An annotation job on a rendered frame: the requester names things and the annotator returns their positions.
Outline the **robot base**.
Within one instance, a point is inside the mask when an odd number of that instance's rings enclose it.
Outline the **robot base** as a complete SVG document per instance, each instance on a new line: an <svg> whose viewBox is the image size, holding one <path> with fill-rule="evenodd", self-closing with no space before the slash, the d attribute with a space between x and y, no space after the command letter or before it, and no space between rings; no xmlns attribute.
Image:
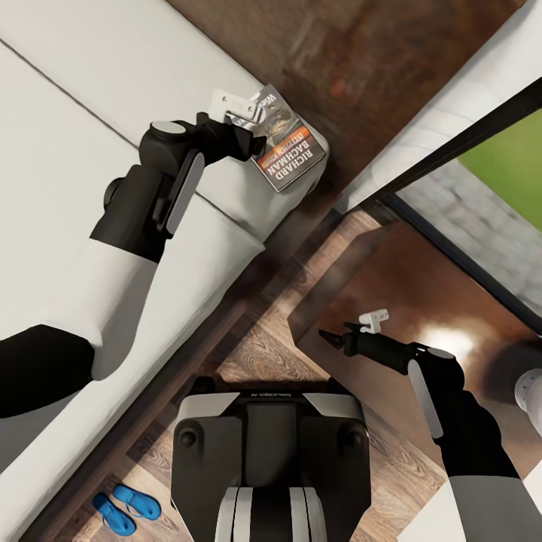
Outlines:
<svg viewBox="0 0 542 542"><path fill-rule="evenodd" d="M314 389L229 389L198 377L173 437L171 506L193 542L215 542L229 487L313 487L327 542L349 542L372 506L360 400L333 377Z"/></svg>

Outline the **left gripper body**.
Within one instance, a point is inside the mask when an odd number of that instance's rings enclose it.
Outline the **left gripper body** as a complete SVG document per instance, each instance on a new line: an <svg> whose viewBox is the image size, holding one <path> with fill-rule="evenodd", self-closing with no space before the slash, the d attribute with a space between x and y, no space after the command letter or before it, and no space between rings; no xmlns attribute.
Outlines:
<svg viewBox="0 0 542 542"><path fill-rule="evenodd" d="M219 145L219 156L216 162L226 156L246 162L250 159L251 144L254 133L231 123L218 123L209 117L207 112L196 114L196 125L208 127L216 136Z"/></svg>

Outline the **hardback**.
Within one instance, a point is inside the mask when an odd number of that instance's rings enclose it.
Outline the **hardback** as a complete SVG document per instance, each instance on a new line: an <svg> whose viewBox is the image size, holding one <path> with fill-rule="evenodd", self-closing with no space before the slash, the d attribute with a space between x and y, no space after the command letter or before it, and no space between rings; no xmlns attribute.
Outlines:
<svg viewBox="0 0 542 542"><path fill-rule="evenodd" d="M266 85L250 100L266 112L262 126L249 123L235 115L233 124L248 129L254 137L266 136L266 144L258 156L250 159L277 193L281 193L301 175L326 156L326 151L294 113L273 84Z"/></svg>

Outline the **sandal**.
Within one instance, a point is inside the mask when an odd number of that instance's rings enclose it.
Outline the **sandal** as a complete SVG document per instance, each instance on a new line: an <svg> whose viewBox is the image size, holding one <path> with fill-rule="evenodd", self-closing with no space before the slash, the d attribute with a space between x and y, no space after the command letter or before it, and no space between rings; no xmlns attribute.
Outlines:
<svg viewBox="0 0 542 542"><path fill-rule="evenodd" d="M116 485L112 494L117 500L126 503L126 508L129 511L128 506L134 508L141 516L149 520L157 520L160 518L161 507L158 501L149 495L138 492L125 485Z"/></svg>
<svg viewBox="0 0 542 542"><path fill-rule="evenodd" d="M136 524L132 518L114 506L114 503L104 493L93 499L93 506L102 515L102 521L108 523L109 528L120 536L131 536L136 531Z"/></svg>

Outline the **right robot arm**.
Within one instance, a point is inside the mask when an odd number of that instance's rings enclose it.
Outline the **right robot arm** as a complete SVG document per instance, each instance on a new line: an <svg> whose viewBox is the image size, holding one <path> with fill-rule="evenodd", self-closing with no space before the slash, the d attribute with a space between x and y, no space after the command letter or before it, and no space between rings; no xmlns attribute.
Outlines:
<svg viewBox="0 0 542 542"><path fill-rule="evenodd" d="M502 448L495 417L464 390L464 371L451 352L382 335L387 309L345 322L343 336L318 329L332 347L363 355L410 376L458 506L467 542L542 542L542 514Z"/></svg>

